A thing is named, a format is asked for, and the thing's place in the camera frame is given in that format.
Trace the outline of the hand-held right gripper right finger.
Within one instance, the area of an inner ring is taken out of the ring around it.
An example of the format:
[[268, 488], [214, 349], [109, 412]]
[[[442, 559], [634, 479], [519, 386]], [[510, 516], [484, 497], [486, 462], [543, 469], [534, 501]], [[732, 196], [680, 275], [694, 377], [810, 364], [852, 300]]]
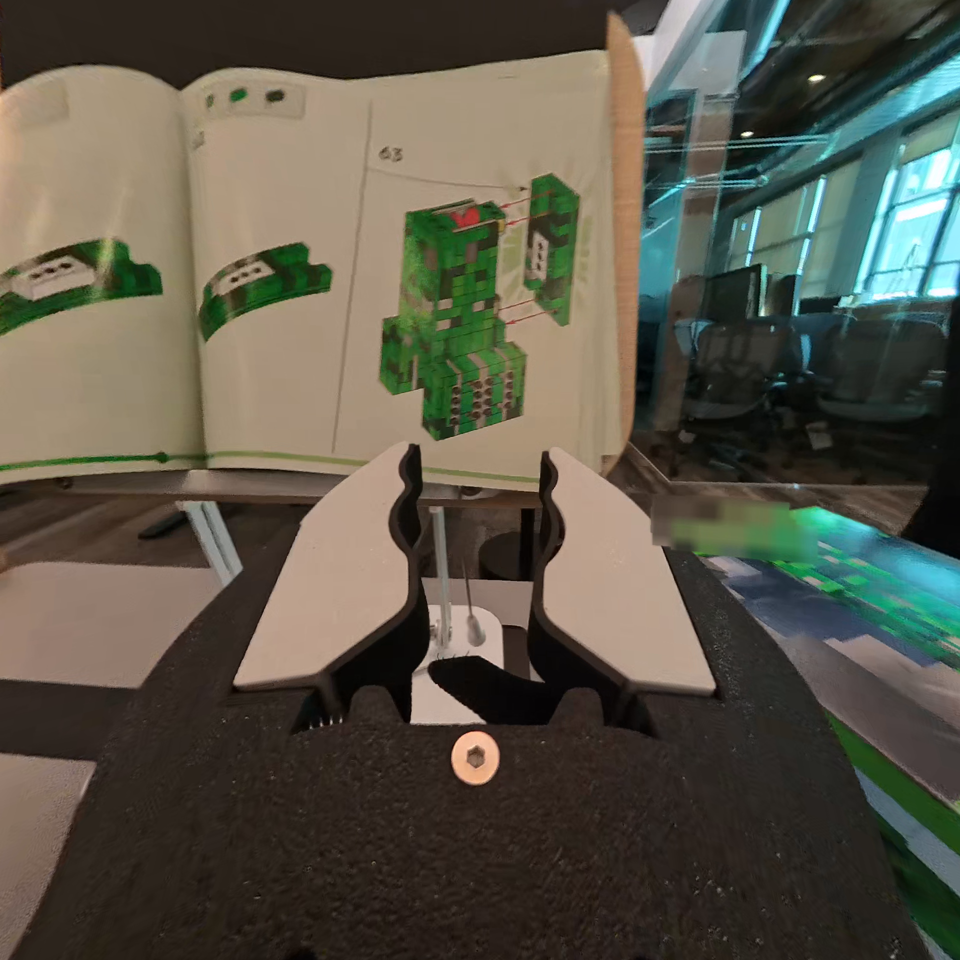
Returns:
[[541, 457], [529, 620], [534, 673], [594, 690], [607, 724], [647, 724], [646, 694], [713, 698], [717, 682], [651, 523], [560, 447]]

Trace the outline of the grey mesh office chair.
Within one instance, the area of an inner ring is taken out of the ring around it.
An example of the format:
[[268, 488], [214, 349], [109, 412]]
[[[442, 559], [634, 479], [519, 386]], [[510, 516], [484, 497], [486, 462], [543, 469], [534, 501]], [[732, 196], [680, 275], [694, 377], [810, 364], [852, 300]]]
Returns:
[[830, 340], [815, 402], [827, 418], [901, 426], [940, 410], [947, 335], [924, 315], [846, 316]]
[[792, 318], [706, 321], [691, 345], [677, 445], [767, 453], [779, 431], [776, 394], [802, 375], [802, 361]]

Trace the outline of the green lego set box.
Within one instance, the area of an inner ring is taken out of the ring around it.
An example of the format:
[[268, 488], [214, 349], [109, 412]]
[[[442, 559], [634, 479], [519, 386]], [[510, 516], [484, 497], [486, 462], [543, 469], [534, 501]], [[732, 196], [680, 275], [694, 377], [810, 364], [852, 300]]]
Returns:
[[814, 693], [931, 958], [958, 958], [958, 560], [819, 506], [654, 497]]

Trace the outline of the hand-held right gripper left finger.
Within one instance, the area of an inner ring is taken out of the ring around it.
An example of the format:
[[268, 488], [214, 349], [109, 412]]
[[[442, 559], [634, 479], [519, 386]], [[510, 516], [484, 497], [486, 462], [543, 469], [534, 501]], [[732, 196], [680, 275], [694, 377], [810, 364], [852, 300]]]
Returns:
[[307, 513], [234, 676], [234, 702], [301, 694], [307, 715], [329, 724], [378, 687], [411, 721], [430, 643], [417, 559], [423, 487], [421, 450], [402, 441]]

